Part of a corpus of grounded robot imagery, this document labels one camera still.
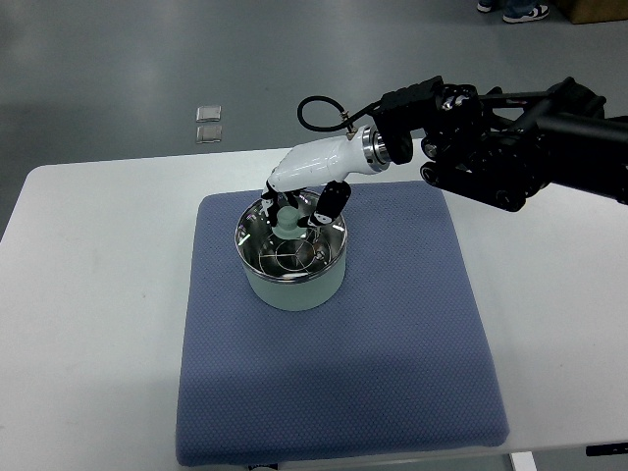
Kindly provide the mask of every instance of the concrete floor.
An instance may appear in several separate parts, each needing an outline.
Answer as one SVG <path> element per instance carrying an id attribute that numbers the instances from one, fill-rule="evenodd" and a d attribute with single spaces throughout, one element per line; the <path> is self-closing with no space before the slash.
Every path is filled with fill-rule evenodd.
<path id="1" fill-rule="evenodd" d="M 555 8 L 509 26 L 472 0 L 0 0 L 0 235 L 35 167 L 291 147 L 320 137 L 295 118 L 311 94 L 356 111 L 434 75 L 480 92 L 572 76 L 628 114 L 627 37 L 628 22 L 573 26 Z M 219 143 L 195 143 L 204 104 L 223 106 Z M 543 471 L 628 468 L 583 448 L 536 456 Z M 478 460 L 411 468 L 509 467 Z"/>

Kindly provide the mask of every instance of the blue cushion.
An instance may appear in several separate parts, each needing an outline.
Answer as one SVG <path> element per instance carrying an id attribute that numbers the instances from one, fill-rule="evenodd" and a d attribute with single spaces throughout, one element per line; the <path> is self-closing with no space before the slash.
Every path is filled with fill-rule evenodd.
<path id="1" fill-rule="evenodd" d="M 344 282 L 296 313 L 257 298 L 236 253 L 238 217 L 258 197 L 216 194 L 198 211 L 180 464 L 502 444 L 493 359 L 442 193 L 354 185 Z"/>

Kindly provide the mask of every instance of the light green pot exterior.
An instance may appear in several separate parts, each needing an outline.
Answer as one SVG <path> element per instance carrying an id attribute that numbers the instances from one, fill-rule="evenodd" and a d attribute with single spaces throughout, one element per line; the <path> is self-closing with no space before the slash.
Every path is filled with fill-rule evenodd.
<path id="1" fill-rule="evenodd" d="M 323 304 L 340 288 L 344 279 L 346 250 L 327 273 L 304 283 L 273 283 L 244 265 L 253 291 L 267 304 L 285 311 L 305 311 Z"/>

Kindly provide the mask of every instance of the shoe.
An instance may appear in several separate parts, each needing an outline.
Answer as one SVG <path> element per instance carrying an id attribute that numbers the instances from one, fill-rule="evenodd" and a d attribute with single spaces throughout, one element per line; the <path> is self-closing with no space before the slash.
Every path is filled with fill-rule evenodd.
<path id="1" fill-rule="evenodd" d="M 482 5 L 482 3 L 478 2 L 478 12 L 489 13 L 493 9 L 493 5 Z"/>
<path id="2" fill-rule="evenodd" d="M 532 11 L 528 13 L 527 15 L 524 15 L 518 18 L 507 17 L 506 15 L 504 15 L 502 19 L 505 22 L 511 23 L 511 24 L 528 23 L 528 22 L 535 22 L 538 20 L 542 20 L 549 14 L 550 14 L 550 9 L 548 8 L 547 5 L 537 4 L 537 6 L 534 7 Z"/>

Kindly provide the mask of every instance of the metal pot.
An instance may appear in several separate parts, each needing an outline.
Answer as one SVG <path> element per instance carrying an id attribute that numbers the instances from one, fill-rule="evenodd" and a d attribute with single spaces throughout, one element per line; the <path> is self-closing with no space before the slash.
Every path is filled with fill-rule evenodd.
<path id="1" fill-rule="evenodd" d="M 302 191 L 295 217 L 312 214 L 318 198 L 317 193 Z M 280 206 L 282 210 L 290 208 L 283 195 Z M 266 303 L 286 311 L 322 304 L 344 278 L 347 231 L 342 215 L 327 226 L 308 228 L 296 237 L 282 238 L 273 232 L 261 200 L 244 211 L 235 230 L 235 247 L 253 291 Z"/>

